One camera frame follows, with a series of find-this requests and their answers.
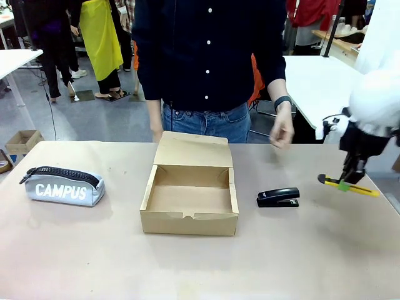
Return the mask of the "open brown cardboard box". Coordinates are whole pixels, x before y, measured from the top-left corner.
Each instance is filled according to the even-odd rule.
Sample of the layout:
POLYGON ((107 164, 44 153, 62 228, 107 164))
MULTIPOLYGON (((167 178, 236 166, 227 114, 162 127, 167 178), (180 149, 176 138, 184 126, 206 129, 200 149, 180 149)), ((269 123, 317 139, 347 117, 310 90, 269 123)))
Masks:
POLYGON ((228 140, 164 131, 140 216, 144 233, 234 236, 239 208, 228 140))

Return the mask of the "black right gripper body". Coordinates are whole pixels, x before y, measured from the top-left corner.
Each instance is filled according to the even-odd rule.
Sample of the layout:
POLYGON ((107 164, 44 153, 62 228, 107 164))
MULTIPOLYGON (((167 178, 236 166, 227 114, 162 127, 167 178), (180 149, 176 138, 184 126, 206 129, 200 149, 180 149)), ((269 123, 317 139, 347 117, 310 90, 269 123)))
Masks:
POLYGON ((374 136, 349 122, 347 129, 340 138, 339 149, 350 153, 351 156, 361 156, 364 159, 380 155, 387 146, 390 138, 374 136))

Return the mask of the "white table with black pole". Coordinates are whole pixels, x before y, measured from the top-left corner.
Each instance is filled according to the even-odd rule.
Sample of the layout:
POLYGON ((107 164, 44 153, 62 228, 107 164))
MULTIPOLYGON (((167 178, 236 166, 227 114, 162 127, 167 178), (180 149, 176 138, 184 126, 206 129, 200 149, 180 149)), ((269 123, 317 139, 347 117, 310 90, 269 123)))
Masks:
POLYGON ((287 89, 309 127, 340 113, 348 105, 351 88, 361 73, 328 56, 285 56, 287 89))

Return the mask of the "person's left hand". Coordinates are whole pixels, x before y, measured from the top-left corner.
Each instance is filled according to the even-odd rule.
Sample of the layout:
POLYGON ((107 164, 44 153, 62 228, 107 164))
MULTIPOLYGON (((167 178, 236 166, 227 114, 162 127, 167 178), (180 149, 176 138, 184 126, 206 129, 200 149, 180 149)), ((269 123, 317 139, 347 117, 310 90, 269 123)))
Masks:
POLYGON ((292 143, 294 136, 294 127, 291 109, 280 109, 274 121, 274 125, 270 132, 270 143, 283 149, 292 143))

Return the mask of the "red jacket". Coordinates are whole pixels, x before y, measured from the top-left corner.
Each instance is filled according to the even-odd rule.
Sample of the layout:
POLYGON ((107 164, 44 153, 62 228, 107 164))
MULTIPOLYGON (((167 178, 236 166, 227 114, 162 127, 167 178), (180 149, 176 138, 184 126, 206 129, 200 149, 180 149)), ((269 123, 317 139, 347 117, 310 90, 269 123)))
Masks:
POLYGON ((319 29, 327 31, 341 0, 286 0, 288 18, 294 28, 321 21, 319 29))

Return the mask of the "black wristband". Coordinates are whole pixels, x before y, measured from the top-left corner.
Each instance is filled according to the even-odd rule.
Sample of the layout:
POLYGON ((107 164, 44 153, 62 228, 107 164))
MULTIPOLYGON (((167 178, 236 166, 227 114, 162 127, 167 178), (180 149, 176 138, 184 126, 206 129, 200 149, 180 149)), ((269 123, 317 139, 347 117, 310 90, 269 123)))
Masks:
POLYGON ((281 96, 274 102, 274 109, 276 112, 278 112, 278 107, 282 103, 288 102, 290 105, 292 105, 292 99, 290 96, 281 96))

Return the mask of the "yellow utility knife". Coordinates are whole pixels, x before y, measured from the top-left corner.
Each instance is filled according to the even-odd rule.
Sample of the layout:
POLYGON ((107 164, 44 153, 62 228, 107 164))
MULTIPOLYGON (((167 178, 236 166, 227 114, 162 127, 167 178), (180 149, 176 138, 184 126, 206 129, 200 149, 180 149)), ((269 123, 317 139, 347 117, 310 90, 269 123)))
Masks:
POLYGON ((368 189, 366 187, 349 184, 347 182, 344 182, 343 180, 340 181, 338 179, 330 178, 325 174, 319 174, 317 176, 317 180, 321 184, 325 184, 325 185, 334 187, 342 192, 352 192, 352 193, 362 194, 362 195, 370 196, 370 197, 374 197, 374 198, 377 198, 380 196, 380 192, 377 190, 372 190, 372 189, 368 189))

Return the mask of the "person in navy shirt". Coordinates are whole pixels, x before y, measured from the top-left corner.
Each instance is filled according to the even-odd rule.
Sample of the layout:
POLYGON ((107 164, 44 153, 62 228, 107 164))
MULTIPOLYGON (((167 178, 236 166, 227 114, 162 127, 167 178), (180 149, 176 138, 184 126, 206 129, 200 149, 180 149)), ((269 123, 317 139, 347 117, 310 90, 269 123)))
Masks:
POLYGON ((286 17, 285 0, 136 0, 138 77, 145 100, 161 101, 164 131, 245 143, 251 56, 266 89, 286 80, 286 17))

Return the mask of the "person's right hand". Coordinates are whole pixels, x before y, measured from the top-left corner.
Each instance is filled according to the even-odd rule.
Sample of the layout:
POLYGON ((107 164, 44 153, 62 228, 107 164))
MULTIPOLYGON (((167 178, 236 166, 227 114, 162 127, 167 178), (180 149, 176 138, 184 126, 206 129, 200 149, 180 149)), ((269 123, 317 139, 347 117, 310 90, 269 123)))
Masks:
POLYGON ((152 131, 152 141, 154 143, 158 143, 164 132, 162 121, 160 120, 151 121, 150 127, 152 131))

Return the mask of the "person's left forearm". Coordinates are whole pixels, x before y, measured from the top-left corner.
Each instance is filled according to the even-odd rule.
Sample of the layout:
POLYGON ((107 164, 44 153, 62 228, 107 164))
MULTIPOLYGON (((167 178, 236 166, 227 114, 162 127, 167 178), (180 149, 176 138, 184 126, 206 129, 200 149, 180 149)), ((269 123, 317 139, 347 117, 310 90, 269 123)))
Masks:
MULTIPOLYGON (((276 79, 268 84, 267 86, 268 94, 274 104, 275 100, 280 98, 281 96, 289 96, 286 80, 285 79, 276 79)), ((288 114, 291 117, 292 105, 288 102, 284 102, 278 107, 277 114, 288 114)))

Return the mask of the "white side table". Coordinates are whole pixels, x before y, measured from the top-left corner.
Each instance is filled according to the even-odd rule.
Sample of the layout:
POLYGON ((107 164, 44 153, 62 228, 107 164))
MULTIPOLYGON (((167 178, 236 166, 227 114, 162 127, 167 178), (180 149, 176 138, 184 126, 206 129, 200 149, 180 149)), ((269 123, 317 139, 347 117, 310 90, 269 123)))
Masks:
POLYGON ((13 78, 13 72, 43 54, 43 51, 30 49, 0 50, 0 79, 6 78, 17 106, 23 107, 25 103, 13 78))

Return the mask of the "brown tape roll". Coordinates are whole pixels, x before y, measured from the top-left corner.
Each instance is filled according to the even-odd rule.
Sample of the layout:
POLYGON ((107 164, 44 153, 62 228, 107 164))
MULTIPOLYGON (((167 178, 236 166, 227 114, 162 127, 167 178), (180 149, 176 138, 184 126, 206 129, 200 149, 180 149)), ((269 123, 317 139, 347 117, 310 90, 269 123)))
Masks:
POLYGON ((6 173, 13 168, 13 164, 5 152, 0 149, 0 174, 6 173))

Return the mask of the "wooden workbench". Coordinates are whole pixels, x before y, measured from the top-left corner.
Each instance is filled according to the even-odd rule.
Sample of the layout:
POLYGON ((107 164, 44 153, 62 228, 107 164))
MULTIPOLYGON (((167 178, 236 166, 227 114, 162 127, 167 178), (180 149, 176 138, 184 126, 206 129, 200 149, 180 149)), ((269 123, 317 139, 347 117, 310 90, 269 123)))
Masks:
MULTIPOLYGON (((328 46, 330 35, 326 31, 312 30, 312 33, 321 39, 319 46, 321 47, 320 55, 324 55, 328 46)), ((358 45, 351 44, 340 39, 334 38, 329 50, 329 56, 337 58, 338 60, 353 67, 358 58, 358 45)))

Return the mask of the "small cardboard box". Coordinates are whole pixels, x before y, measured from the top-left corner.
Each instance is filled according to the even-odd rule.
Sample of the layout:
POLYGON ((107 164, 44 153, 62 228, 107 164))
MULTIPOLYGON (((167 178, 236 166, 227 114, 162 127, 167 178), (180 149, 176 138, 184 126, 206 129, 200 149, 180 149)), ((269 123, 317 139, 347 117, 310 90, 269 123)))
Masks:
POLYGON ((5 145, 9 154, 27 154, 37 143, 44 138, 38 130, 18 131, 5 145))

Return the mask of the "black stapler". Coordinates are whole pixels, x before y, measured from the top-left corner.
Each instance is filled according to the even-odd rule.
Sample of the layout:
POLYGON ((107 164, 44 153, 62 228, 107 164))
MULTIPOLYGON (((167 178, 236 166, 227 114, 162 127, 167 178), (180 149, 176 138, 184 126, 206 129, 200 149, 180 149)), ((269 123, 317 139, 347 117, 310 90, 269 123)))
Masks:
POLYGON ((296 208, 300 193, 296 187, 259 192, 256 202, 259 208, 296 208))

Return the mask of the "person in black clothes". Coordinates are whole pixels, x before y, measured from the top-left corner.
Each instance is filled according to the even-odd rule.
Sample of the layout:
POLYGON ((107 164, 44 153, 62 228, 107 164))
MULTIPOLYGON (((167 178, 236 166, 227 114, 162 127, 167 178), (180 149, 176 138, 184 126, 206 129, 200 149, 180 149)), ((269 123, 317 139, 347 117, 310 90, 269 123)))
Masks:
POLYGON ((8 0, 17 33, 29 36, 33 46, 43 51, 39 57, 49 86, 50 101, 61 96, 58 73, 69 95, 75 96, 72 82, 87 75, 78 64, 69 22, 69 0, 8 0))

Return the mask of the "grey CAMPUS pencil case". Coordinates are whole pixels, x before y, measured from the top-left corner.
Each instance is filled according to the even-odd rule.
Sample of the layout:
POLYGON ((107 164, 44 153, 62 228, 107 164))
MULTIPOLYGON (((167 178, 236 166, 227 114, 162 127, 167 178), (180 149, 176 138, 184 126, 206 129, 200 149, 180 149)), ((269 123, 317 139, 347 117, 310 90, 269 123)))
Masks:
POLYGON ((95 206, 106 191, 98 174, 52 166, 29 169, 19 183, 29 199, 86 207, 95 206))

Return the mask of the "person's right forearm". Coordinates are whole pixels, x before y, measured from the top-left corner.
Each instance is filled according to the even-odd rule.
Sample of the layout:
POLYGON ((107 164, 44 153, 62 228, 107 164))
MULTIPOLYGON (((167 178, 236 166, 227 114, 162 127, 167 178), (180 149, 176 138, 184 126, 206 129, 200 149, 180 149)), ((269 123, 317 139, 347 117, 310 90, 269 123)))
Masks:
POLYGON ((162 117, 161 117, 161 101, 160 100, 147 100, 147 109, 149 113, 150 128, 152 132, 163 131, 162 117))

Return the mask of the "orange chair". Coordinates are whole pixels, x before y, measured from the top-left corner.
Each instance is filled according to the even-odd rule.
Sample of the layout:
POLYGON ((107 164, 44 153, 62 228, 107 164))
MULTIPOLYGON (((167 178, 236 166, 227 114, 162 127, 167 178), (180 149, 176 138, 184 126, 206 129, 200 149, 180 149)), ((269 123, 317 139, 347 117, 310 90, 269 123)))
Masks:
POLYGON ((261 73, 259 72, 258 67, 257 67, 256 58, 253 54, 251 56, 251 61, 252 61, 252 72, 253 72, 253 78, 254 78, 254 88, 253 88, 253 93, 252 93, 251 97, 247 101, 247 106, 249 108, 254 101, 257 101, 260 98, 261 91, 265 88, 261 73))

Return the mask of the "yellow apron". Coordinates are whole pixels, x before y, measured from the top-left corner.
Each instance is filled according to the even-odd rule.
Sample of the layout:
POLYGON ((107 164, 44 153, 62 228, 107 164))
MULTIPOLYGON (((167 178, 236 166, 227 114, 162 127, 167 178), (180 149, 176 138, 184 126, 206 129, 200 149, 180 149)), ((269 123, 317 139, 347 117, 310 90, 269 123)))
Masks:
POLYGON ((88 0, 81 6, 79 26, 97 81, 123 64, 109 0, 88 0))

